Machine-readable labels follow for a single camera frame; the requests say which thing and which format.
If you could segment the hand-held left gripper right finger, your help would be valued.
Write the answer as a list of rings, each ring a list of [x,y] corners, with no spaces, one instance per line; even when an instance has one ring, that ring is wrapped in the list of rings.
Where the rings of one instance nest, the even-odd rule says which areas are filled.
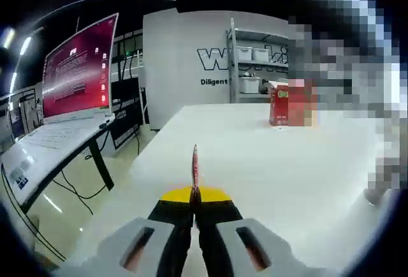
[[[318,276],[289,243],[253,218],[243,218],[220,189],[194,187],[199,245],[209,276]]]

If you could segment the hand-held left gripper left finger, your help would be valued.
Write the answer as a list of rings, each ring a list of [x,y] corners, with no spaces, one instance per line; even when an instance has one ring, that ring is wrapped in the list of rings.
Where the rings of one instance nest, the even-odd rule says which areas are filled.
[[[191,246],[194,188],[165,193],[148,218],[137,217],[103,239],[95,256],[53,276],[180,276]]]

